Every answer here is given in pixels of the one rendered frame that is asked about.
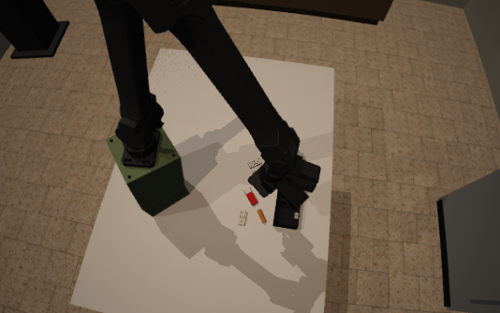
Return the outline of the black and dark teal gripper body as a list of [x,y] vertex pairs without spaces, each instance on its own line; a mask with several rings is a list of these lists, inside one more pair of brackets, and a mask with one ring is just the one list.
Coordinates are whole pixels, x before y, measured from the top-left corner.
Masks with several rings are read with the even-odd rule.
[[[263,165],[262,165],[263,166]],[[251,184],[251,186],[253,186],[258,192],[259,194],[265,198],[267,197],[270,193],[264,188],[264,186],[261,184],[263,182],[263,180],[265,179],[266,181],[268,181],[262,174],[262,166],[257,170],[255,171],[249,178],[248,178],[248,182]],[[270,182],[270,181],[268,181]],[[277,183],[277,182],[270,182],[270,183]]]

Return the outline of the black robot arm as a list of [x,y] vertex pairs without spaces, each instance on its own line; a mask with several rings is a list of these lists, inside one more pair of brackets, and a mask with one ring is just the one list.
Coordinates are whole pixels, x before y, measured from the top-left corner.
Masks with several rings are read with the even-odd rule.
[[164,111],[149,88],[145,20],[156,34],[169,30],[178,38],[243,122],[265,161],[263,176],[277,182],[264,179],[264,188],[270,194],[278,189],[293,210],[309,198],[304,190],[315,190],[321,168],[297,155],[300,138],[268,99],[210,0],[94,1],[120,100],[115,134],[125,148],[124,166],[154,166],[164,125]]

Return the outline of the orange aa battery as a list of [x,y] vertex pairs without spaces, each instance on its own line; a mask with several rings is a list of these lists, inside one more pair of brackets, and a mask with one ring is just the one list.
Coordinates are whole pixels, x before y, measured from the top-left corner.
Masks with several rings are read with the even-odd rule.
[[259,214],[259,217],[260,217],[262,223],[266,222],[266,219],[265,219],[264,215],[262,214],[261,209],[258,209],[257,212]]

